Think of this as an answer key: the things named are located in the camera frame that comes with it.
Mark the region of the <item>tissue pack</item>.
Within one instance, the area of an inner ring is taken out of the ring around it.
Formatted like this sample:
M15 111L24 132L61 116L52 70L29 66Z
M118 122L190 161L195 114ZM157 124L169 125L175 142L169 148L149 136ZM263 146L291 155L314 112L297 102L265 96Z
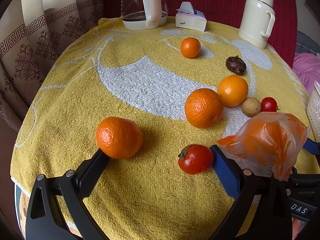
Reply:
M182 2L177 9L175 26L178 28L205 31L207 19L203 12L193 9L190 2Z

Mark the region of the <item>small round tangerine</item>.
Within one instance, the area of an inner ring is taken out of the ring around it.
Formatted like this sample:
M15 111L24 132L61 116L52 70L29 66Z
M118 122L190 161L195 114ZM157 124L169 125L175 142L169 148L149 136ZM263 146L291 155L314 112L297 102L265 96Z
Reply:
M193 37L185 38L180 46L181 54L189 59L197 57L200 50L201 44L199 40Z

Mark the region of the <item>patterned beige curtain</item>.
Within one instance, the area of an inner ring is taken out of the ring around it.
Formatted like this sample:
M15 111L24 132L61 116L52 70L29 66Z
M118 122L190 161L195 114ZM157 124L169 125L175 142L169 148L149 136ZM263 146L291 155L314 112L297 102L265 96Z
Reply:
M12 0L1 17L1 119L18 131L63 51L97 25L104 0Z

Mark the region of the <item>white plastic basket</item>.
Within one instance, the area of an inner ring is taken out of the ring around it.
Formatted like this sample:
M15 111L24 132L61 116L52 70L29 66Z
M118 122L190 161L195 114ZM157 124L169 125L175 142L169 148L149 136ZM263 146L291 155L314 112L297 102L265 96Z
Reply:
M320 95L319 95L319 83L314 82L314 87L310 95L306 113L308 120L311 125L311 129L315 140L319 142L320 140Z

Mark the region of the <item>red quilted headboard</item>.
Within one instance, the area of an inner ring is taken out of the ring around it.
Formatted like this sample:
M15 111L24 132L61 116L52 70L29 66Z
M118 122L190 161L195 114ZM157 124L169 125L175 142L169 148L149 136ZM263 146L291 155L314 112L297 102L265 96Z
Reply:
M209 21L238 28L241 23L246 0L166 0L169 15L174 16L181 2L191 2L204 13ZM297 39L297 8L295 0L274 0L276 20L268 43L281 58L291 66L295 57Z

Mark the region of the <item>pink duvet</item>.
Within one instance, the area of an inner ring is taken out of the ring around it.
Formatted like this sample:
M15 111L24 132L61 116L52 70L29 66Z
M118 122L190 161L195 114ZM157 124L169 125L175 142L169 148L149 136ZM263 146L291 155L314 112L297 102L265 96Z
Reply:
M315 81L319 83L319 63L320 59L314 54L295 53L292 69L309 95L313 91Z

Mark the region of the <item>large rough mandarin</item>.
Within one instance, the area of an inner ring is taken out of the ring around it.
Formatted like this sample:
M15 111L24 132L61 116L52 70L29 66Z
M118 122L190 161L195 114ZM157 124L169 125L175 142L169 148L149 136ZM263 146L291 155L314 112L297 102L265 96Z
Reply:
M141 129L135 122L110 116L100 122L96 129L99 148L113 159L129 159L140 149L143 141Z

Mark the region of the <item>cream thermos flask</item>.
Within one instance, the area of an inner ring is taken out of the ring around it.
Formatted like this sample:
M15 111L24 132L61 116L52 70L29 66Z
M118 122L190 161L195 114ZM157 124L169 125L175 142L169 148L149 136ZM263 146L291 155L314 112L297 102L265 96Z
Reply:
M238 35L265 49L276 21L274 0L246 0Z

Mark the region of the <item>dark brown mangosteen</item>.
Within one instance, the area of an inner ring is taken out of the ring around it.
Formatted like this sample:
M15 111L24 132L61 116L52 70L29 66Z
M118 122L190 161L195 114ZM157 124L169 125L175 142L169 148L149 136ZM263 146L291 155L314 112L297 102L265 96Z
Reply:
M236 75L244 75L246 72L245 62L238 56L230 56L226 59L226 67Z

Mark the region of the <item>smooth orange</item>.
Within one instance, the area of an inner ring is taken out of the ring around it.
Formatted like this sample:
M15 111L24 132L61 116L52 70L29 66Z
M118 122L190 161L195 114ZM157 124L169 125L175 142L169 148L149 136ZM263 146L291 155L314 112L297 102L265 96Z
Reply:
M219 94L224 106L234 107L247 98L248 84L241 76L230 75L219 83L217 94Z

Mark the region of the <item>small red tomato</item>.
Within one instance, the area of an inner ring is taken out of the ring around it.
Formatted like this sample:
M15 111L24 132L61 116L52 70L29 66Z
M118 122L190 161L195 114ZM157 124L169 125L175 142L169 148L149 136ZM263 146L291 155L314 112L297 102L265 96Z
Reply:
M279 110L276 100L272 97L265 97L261 101L262 112L276 112Z

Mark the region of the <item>brown round longan fruit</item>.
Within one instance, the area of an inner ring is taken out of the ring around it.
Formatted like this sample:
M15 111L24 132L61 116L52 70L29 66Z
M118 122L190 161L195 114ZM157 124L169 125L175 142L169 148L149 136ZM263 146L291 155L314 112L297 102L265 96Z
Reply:
M256 116L261 111L260 101L254 97L246 98L241 104L242 111L249 117Z

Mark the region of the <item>yellow cartoon towel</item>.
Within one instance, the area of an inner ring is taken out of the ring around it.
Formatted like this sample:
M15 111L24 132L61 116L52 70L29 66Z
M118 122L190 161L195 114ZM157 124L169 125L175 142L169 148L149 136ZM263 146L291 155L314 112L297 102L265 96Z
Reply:
M197 57L181 54L185 38L201 44ZM100 20L58 58L33 99L15 143L11 178L31 194L36 176L58 177L98 149L95 132L109 116L142 130L139 152L111 160L84 200L110 239L208 239L233 204L213 170L185 174L184 146L212 146L247 121L240 107L225 108L209 129L191 126L184 103L198 88L216 90L230 75L225 61L239 56L249 96L273 97L281 112L308 122L309 96L290 66L268 46L259 49L230 26L208 22L206 31L166 25L127 30L121 19Z

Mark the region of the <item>large red tomato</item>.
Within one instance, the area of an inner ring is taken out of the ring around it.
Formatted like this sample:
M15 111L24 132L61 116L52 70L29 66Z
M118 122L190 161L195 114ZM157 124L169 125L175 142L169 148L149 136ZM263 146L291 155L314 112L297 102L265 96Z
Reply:
M185 146L178 155L178 165L187 174L198 174L208 170L214 162L213 152L206 146Z

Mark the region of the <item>orange plastic bag of fruit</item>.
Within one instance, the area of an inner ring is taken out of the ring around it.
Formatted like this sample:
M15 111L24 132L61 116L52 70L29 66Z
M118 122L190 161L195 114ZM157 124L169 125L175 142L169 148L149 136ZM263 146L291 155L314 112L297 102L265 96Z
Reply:
M283 181L288 180L309 133L310 127L291 113L261 112L217 144L224 152L270 169Z

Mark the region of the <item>rough orange mandarin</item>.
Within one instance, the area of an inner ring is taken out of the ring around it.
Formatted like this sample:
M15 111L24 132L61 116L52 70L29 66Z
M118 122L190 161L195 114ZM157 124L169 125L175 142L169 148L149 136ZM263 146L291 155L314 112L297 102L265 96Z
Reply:
M184 112L188 122L197 128L205 129L220 121L223 104L220 96L209 88L194 90L186 99Z

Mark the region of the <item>glass electric kettle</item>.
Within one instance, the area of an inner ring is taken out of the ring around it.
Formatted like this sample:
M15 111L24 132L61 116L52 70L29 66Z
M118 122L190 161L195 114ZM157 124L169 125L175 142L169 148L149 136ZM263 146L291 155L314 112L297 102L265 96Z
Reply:
M121 0L121 19L126 29L155 29L166 24L166 0Z

